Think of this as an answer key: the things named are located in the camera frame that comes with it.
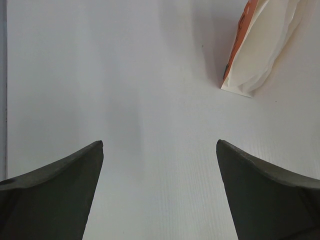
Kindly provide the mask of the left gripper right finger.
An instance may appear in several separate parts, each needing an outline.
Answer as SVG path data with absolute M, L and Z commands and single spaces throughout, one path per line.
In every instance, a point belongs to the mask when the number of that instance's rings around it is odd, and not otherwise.
M 318 240 L 320 181 L 218 140 L 216 156 L 240 240 Z

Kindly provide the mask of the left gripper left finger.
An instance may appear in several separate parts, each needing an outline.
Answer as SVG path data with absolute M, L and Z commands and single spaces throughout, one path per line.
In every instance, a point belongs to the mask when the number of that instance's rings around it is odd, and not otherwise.
M 2 240 L 81 240 L 103 165 L 103 142 L 0 183 Z

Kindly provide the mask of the orange coffee filter box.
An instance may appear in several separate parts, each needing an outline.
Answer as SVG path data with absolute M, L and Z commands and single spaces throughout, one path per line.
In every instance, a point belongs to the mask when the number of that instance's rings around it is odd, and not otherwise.
M 251 97 L 302 21 L 306 0 L 249 0 L 238 21 L 221 89 Z

